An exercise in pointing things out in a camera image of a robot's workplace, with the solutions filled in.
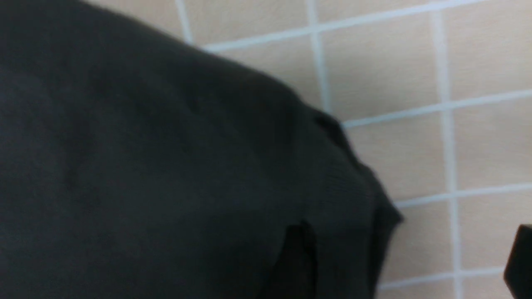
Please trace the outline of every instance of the black fabric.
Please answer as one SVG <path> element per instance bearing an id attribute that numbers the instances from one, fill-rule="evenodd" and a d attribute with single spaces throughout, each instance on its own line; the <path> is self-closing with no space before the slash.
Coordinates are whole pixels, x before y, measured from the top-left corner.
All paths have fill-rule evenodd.
<path id="1" fill-rule="evenodd" d="M 69 0 L 0 1 L 0 298 L 255 298 L 286 227 L 372 298 L 401 220 L 333 118 Z"/>
<path id="2" fill-rule="evenodd" d="M 257 299 L 314 299 L 317 266 L 316 236 L 310 224 L 289 226 L 279 258 Z"/>

